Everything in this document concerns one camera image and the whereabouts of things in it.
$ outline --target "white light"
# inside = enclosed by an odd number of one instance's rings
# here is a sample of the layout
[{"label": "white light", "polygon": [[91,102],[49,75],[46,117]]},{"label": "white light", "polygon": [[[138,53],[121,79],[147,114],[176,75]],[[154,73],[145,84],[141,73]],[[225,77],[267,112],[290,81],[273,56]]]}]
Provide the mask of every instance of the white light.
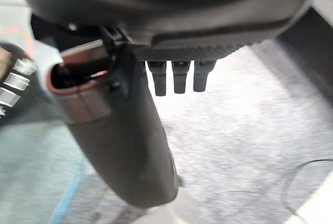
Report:
[{"label": "white light", "polygon": [[0,88],[0,104],[13,107],[20,96],[5,88]]},{"label": "white light", "polygon": [[19,74],[15,73],[9,73],[9,76],[7,77],[4,84],[18,90],[25,90],[26,87],[29,85],[30,80],[20,76]]}]

